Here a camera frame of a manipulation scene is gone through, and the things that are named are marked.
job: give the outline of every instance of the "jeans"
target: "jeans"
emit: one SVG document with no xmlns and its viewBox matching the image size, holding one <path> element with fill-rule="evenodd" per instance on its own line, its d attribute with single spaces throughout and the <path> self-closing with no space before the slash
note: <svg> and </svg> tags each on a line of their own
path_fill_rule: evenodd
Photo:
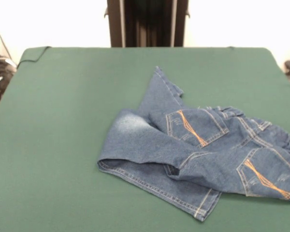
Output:
<svg viewBox="0 0 290 232">
<path fill-rule="evenodd" d="M 204 221 L 222 192 L 290 200 L 290 134 L 238 109 L 189 108 L 157 67 L 111 126 L 98 167 Z"/>
</svg>

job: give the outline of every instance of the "green table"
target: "green table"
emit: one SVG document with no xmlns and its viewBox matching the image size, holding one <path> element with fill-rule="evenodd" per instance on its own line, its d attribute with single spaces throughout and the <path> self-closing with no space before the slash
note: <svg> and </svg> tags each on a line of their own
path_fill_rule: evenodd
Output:
<svg viewBox="0 0 290 232">
<path fill-rule="evenodd" d="M 0 232 L 290 232 L 290 202 L 223 194 L 200 223 L 96 161 L 154 67 L 190 106 L 240 108 L 290 132 L 290 84 L 263 48 L 34 48 L 0 104 Z"/>
</svg>

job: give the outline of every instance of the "blue denim jeans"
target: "blue denim jeans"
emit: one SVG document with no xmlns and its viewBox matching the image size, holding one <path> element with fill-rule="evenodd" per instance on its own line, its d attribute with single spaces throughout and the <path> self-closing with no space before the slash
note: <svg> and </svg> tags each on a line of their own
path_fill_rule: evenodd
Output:
<svg viewBox="0 0 290 232">
<path fill-rule="evenodd" d="M 221 192 L 290 200 L 290 134 L 241 110 L 189 108 L 157 67 L 138 110 L 111 126 L 101 171 L 204 221 Z"/>
</svg>

